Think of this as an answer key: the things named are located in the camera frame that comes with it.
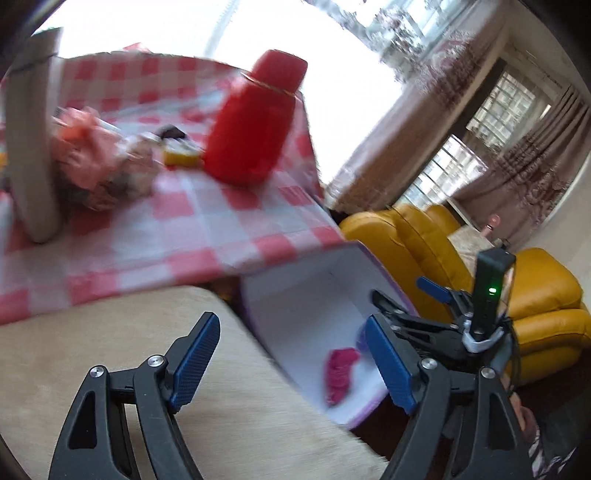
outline curtain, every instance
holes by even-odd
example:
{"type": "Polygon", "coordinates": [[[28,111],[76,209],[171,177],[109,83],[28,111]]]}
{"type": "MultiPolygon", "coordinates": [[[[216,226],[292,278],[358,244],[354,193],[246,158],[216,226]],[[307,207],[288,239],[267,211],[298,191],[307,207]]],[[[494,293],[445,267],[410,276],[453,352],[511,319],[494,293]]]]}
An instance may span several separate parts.
{"type": "Polygon", "coordinates": [[[591,108],[568,86],[530,132],[453,199],[480,227],[499,215],[495,235],[519,247],[556,207],[590,150],[591,108]]]}
{"type": "Polygon", "coordinates": [[[474,0],[303,0],[350,31],[400,81],[414,74],[450,23],[474,0]]]}
{"type": "Polygon", "coordinates": [[[450,129],[477,74],[498,57],[507,0],[479,0],[435,46],[402,96],[327,186],[329,208],[355,213],[399,197],[450,129]]]}

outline table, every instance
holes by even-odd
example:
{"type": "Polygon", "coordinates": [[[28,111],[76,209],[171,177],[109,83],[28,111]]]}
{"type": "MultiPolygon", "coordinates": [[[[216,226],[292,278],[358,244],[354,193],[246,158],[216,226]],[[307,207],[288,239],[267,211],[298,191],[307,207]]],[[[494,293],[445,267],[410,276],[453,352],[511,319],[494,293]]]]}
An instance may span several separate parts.
{"type": "MultiPolygon", "coordinates": [[[[67,60],[60,105],[96,108],[124,134],[174,124],[203,142],[238,70],[139,52],[67,60]]],[[[62,233],[33,245],[0,193],[0,324],[104,297],[198,284],[341,243],[320,207],[302,102],[278,168],[256,189],[199,170],[167,170],[151,197],[113,212],[75,210],[62,233]]]]}

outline beige cushion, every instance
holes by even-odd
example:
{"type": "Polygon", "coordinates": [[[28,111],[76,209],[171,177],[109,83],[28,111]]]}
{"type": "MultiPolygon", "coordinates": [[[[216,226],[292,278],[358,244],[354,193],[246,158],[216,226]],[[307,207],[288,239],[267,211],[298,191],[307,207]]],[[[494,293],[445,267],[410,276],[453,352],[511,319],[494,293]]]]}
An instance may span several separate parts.
{"type": "MultiPolygon", "coordinates": [[[[229,308],[194,287],[99,301],[1,327],[0,432],[28,474],[47,478],[61,426],[90,367],[136,367],[164,353],[206,310],[220,317],[220,343],[193,402],[177,415],[206,479],[381,476],[385,461],[314,411],[229,308]]],[[[133,406],[128,421],[142,479],[154,478],[133,406]]]]}

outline cable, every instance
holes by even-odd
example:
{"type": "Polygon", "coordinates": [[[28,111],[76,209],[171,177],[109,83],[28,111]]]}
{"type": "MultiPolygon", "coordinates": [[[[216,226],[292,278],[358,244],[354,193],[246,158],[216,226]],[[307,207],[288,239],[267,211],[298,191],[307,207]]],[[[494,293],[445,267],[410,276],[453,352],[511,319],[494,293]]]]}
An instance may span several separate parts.
{"type": "Polygon", "coordinates": [[[511,354],[511,380],[509,388],[507,389],[507,395],[509,398],[511,398],[511,395],[513,395],[515,392],[515,387],[521,378],[521,353],[519,352],[519,341],[517,339],[517,334],[513,328],[513,320],[511,320],[509,317],[505,317],[503,322],[505,323],[505,327],[509,330],[509,335],[511,335],[511,343],[513,344],[513,351],[511,354]]]}

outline yellow leather sofa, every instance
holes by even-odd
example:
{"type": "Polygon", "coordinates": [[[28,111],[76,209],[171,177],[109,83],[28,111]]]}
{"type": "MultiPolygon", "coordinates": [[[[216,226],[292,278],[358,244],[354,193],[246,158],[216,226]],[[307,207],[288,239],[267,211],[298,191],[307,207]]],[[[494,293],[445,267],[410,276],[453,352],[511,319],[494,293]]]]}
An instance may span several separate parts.
{"type": "MultiPolygon", "coordinates": [[[[357,213],[340,228],[346,239],[369,248],[425,318],[451,321],[444,305],[416,287],[419,276],[472,291],[472,275],[447,239],[460,224],[444,206],[357,213]]],[[[517,253],[509,315],[519,340],[521,384],[570,367],[591,345],[591,315],[582,294],[574,275],[545,250],[517,253]]]]}

